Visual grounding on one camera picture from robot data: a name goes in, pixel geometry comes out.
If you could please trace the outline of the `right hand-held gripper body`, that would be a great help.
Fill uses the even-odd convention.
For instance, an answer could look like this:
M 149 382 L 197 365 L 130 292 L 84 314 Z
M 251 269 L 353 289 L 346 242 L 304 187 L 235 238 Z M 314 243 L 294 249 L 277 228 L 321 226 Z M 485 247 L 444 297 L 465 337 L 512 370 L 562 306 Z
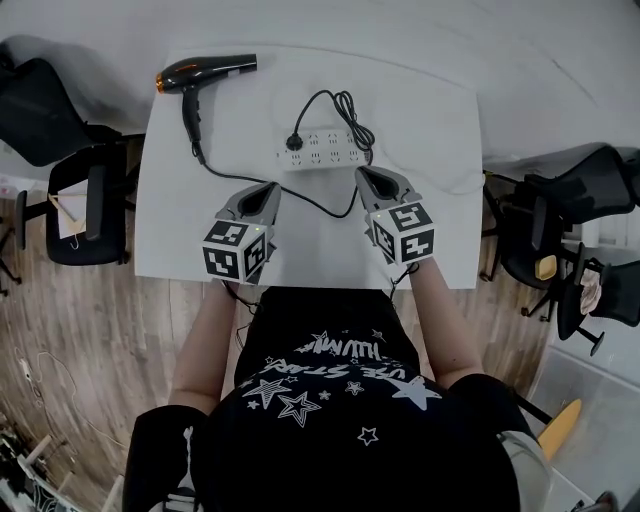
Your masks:
M 366 222 L 388 264 L 409 265 L 433 256 L 435 224 L 422 201 L 368 213 Z

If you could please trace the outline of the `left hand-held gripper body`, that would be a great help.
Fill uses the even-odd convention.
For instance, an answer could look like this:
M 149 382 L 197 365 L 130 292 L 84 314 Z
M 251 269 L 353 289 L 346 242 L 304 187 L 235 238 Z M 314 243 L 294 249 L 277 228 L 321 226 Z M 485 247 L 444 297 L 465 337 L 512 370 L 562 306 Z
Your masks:
M 207 273 L 224 281 L 257 285 L 276 250 L 274 227 L 275 223 L 251 223 L 249 215 L 231 215 L 222 208 L 203 240 Z

